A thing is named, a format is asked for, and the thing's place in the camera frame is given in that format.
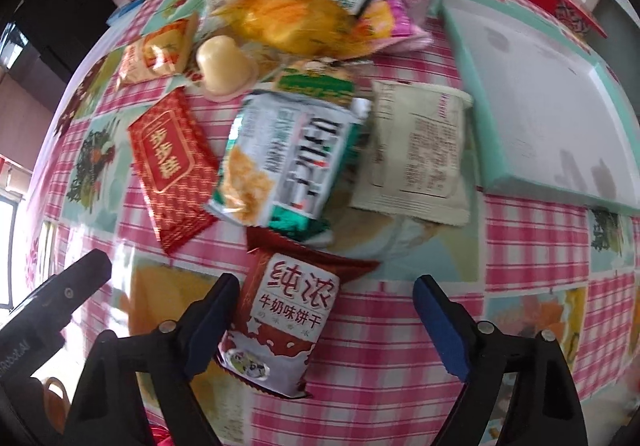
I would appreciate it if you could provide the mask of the pink egg roll packet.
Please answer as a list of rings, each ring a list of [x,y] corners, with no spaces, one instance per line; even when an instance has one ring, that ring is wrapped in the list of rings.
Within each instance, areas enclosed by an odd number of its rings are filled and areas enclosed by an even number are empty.
[[[427,29],[434,0],[371,0],[350,32],[346,59],[375,53],[405,54],[425,50],[434,42]]]

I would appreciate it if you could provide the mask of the orange bread clear packet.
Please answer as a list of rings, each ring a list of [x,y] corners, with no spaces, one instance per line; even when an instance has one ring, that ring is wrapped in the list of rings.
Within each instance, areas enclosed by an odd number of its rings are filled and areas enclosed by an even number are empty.
[[[302,57],[336,57],[356,24],[334,0],[239,0],[215,15],[244,39]]]

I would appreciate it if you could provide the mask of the beige egg roll packet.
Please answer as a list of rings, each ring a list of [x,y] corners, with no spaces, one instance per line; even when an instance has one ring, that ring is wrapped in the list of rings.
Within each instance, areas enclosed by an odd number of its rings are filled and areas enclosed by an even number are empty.
[[[127,45],[117,71],[116,90],[182,73],[197,28],[198,14],[192,13]]]

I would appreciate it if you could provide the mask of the red patterned box lid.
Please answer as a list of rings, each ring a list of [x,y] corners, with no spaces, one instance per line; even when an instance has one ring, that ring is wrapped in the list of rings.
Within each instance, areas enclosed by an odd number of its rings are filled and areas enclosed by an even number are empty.
[[[590,31],[606,39],[608,35],[582,0],[556,0],[555,17],[570,31],[583,36]]]

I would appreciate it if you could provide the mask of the green white cracker packet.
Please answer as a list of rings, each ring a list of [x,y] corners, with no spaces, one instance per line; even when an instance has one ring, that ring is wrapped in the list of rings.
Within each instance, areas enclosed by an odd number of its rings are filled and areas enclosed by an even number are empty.
[[[326,231],[322,211],[367,121],[371,102],[345,106],[302,94],[246,95],[229,131],[205,209],[305,242]]]

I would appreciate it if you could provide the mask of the beige snack packet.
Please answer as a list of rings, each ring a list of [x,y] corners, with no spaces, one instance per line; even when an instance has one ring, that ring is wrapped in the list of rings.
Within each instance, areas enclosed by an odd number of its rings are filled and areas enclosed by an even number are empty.
[[[472,96],[428,83],[371,82],[373,130],[350,205],[463,226],[470,202],[461,174]]]

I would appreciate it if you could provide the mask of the red gold cake packet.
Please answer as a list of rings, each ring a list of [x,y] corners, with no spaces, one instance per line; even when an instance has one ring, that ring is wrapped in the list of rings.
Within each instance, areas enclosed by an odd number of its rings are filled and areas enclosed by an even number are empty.
[[[134,120],[128,136],[155,237],[165,253],[174,253],[216,222],[205,203],[217,183],[218,159],[183,88]]]

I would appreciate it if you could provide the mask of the checkered picture tablecloth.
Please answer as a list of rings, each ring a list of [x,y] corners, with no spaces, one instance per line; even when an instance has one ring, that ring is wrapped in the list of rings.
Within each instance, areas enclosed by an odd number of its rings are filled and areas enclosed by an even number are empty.
[[[594,50],[540,7],[521,5]],[[380,55],[359,73],[374,80],[431,83],[464,91],[436,0],[434,42]],[[134,167],[128,125],[174,88],[163,78],[116,90],[124,47],[169,21],[201,12],[202,0],[147,0],[121,27],[106,29],[78,65],[78,85],[100,62],[88,100],[64,134],[49,132],[27,195],[27,276],[39,284],[92,249],[113,261],[111,281],[73,314],[66,343],[40,370],[76,388],[96,336],[146,331],[182,312],[222,273],[250,267],[244,230],[220,221],[174,255],[158,244]],[[472,110],[462,172],[470,219],[436,226],[411,216],[355,210],[345,173],[329,210],[332,250],[372,258],[378,268],[338,297],[307,372],[310,395],[289,402],[212,368],[198,397],[222,439],[235,445],[425,445],[460,392],[413,308],[413,281],[430,274],[475,318],[503,332],[551,330],[577,392],[615,382],[639,354],[639,212],[573,206],[484,192]]]

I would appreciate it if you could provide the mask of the milk biscuit packet red white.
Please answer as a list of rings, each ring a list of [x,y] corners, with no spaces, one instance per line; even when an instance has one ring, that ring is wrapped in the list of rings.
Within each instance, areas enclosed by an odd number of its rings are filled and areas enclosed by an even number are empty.
[[[261,227],[246,230],[246,243],[252,266],[218,345],[219,365],[259,391],[305,398],[311,354],[341,286],[378,263],[314,250]]]

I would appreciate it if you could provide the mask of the green chef biscuit packet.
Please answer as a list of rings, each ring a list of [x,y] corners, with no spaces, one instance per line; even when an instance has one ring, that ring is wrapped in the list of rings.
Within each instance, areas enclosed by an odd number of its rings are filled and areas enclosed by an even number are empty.
[[[274,79],[273,88],[343,107],[350,105],[356,90],[348,70],[323,59],[303,59],[283,67]]]

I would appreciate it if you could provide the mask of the teal white tray box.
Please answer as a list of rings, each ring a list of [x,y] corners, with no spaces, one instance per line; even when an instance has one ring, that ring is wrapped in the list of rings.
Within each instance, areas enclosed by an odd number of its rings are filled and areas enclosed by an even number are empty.
[[[639,212],[639,123],[606,62],[518,4],[440,0],[488,194]]]

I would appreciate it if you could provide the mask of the round white bun packet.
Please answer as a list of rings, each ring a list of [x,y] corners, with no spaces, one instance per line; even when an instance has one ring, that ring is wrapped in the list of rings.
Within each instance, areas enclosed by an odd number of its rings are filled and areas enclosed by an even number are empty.
[[[189,88],[210,102],[228,102],[257,83],[258,65],[231,36],[220,34],[198,44],[194,62]]]

